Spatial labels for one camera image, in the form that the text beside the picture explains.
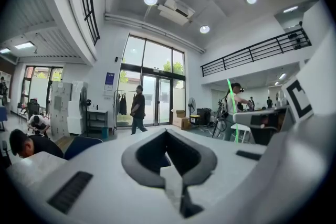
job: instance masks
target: desk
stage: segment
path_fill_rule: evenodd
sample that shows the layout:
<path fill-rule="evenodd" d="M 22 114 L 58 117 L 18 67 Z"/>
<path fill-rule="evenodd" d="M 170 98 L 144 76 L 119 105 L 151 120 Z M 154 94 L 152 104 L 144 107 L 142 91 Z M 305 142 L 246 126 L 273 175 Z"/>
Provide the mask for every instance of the desk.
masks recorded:
<path fill-rule="evenodd" d="M 66 163 L 67 160 L 46 152 L 39 152 L 14 163 L 7 168 L 10 178 L 29 188 L 35 188 L 47 175 Z"/>
<path fill-rule="evenodd" d="M 5 106 L 0 106 L 0 131 L 5 130 L 4 121 L 7 121 L 7 110 Z"/>
<path fill-rule="evenodd" d="M 236 129 L 236 128 L 238 128 L 238 130 L 240 130 L 240 131 L 244 131 L 244 135 L 243 135 L 243 139 L 242 139 L 242 143 L 243 143 L 246 134 L 248 132 L 251 133 L 251 129 L 250 129 L 250 127 L 247 127 L 246 125 L 242 125 L 242 124 L 239 124 L 239 123 L 236 123 L 236 124 L 231 126 L 231 129 Z"/>
<path fill-rule="evenodd" d="M 98 116 L 104 116 L 104 119 L 99 119 Z M 108 111 L 107 110 L 94 110 L 90 109 L 86 113 L 86 135 L 89 136 L 89 131 L 99 131 L 103 127 L 108 127 L 108 121 L 107 121 Z M 97 122 L 97 123 L 104 123 L 104 126 L 91 126 L 91 122 Z"/>

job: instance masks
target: dark pants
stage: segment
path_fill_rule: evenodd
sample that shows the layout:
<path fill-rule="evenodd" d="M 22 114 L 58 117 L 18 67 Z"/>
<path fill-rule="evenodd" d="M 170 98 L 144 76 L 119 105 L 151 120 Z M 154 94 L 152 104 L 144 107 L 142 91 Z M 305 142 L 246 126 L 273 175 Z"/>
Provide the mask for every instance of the dark pants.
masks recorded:
<path fill-rule="evenodd" d="M 34 131 L 36 135 L 41 135 L 40 131 L 42 131 L 45 127 L 47 127 L 44 123 L 39 125 L 39 124 L 36 124 L 35 122 L 32 122 L 31 124 L 32 124 L 31 125 L 32 127 L 35 127 L 38 129 L 37 131 Z M 47 132 L 44 132 L 43 134 L 45 137 L 48 137 Z"/>
<path fill-rule="evenodd" d="M 143 119 L 138 119 L 138 118 L 133 118 L 132 122 L 132 134 L 135 134 L 137 127 L 140 129 L 142 132 L 146 132 L 147 129 L 143 126 Z"/>

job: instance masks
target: glass door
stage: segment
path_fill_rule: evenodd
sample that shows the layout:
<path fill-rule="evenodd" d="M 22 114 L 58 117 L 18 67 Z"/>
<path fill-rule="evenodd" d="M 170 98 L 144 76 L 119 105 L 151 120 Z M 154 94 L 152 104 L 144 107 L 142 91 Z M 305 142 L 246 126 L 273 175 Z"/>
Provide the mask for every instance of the glass door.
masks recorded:
<path fill-rule="evenodd" d="M 159 76 L 142 76 L 142 94 L 145 97 L 146 126 L 157 126 L 170 123 L 171 111 L 171 79 Z"/>
<path fill-rule="evenodd" d="M 170 116 L 170 79 L 157 78 L 159 81 L 159 125 L 169 124 Z"/>

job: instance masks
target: storage box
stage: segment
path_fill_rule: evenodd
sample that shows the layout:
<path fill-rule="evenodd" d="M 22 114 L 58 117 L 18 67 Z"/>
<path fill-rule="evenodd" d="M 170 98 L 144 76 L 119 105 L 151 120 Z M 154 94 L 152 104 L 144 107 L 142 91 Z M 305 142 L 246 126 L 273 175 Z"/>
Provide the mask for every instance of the storage box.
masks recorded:
<path fill-rule="evenodd" d="M 173 118 L 185 118 L 185 110 L 172 109 Z"/>
<path fill-rule="evenodd" d="M 181 128 L 181 130 L 187 130 L 190 128 L 189 118 L 173 118 L 173 125 Z"/>

